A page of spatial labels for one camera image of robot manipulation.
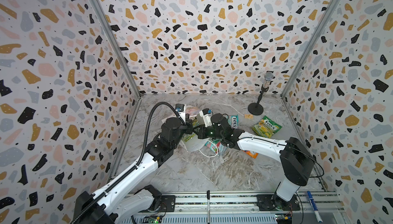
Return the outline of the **green yellow Fox's candy packet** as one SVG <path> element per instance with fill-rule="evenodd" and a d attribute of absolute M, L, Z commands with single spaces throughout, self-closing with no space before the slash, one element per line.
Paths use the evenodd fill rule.
<path fill-rule="evenodd" d="M 264 138 L 272 138 L 281 130 L 282 126 L 274 122 L 267 116 L 264 116 L 257 124 L 252 127 L 253 132 Z"/>

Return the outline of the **white paper bag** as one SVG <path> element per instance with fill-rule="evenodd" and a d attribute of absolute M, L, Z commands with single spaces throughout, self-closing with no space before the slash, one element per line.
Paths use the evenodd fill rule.
<path fill-rule="evenodd" d="M 194 114 L 189 114 L 189 118 L 193 118 L 196 117 L 199 114 L 199 111 L 196 110 L 195 107 L 191 108 L 191 111 L 194 111 Z M 181 145 L 188 151 L 188 152 L 200 152 L 203 156 L 208 157 L 208 158 L 212 158 L 212 157 L 216 157 L 218 156 L 217 154 L 213 155 L 213 156 L 208 156 L 206 154 L 204 154 L 201 149 L 205 146 L 205 143 L 209 140 L 210 138 L 207 139 L 198 139 L 198 136 L 195 134 L 195 136 L 189 140 L 188 142 L 182 142 L 181 140 Z"/>

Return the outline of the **teal Fox's candy packet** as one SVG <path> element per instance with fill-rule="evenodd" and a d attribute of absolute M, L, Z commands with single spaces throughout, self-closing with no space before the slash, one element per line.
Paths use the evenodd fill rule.
<path fill-rule="evenodd" d="M 209 139 L 205 146 L 218 156 L 223 156 L 227 150 L 227 147 L 222 144 L 221 140 L 217 139 Z"/>
<path fill-rule="evenodd" d="M 238 129 L 238 115 L 230 115 L 228 117 L 228 123 L 231 128 Z"/>

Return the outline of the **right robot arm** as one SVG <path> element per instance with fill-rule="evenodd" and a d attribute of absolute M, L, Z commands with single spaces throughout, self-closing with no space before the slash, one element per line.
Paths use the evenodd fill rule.
<path fill-rule="evenodd" d="M 280 162 L 284 179 L 280 181 L 274 194 L 262 198 L 257 205 L 265 211 L 298 210 L 293 203 L 296 193 L 300 187 L 308 184 L 315 165 L 314 158 L 300 140 L 294 137 L 274 140 L 252 135 L 242 129 L 232 128 L 220 113 L 214 114 L 207 125 L 195 127 L 193 132 L 199 139 L 220 140 L 228 148 L 253 151 Z"/>

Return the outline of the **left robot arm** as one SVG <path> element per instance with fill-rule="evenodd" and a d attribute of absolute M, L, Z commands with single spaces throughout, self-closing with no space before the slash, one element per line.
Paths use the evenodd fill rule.
<path fill-rule="evenodd" d="M 173 156 L 185 132 L 190 131 L 189 115 L 168 118 L 144 155 L 102 188 L 92 194 L 85 191 L 77 198 L 72 223 L 120 224 L 141 211 L 157 211 L 162 194 L 155 187 L 149 185 L 131 197 L 127 195 Z"/>

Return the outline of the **orange snack packet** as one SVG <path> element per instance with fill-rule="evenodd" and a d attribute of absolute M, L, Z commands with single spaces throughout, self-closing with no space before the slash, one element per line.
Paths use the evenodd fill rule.
<path fill-rule="evenodd" d="M 257 158 L 257 156 L 259 155 L 257 152 L 253 151 L 244 150 L 244 152 L 252 158 Z"/>

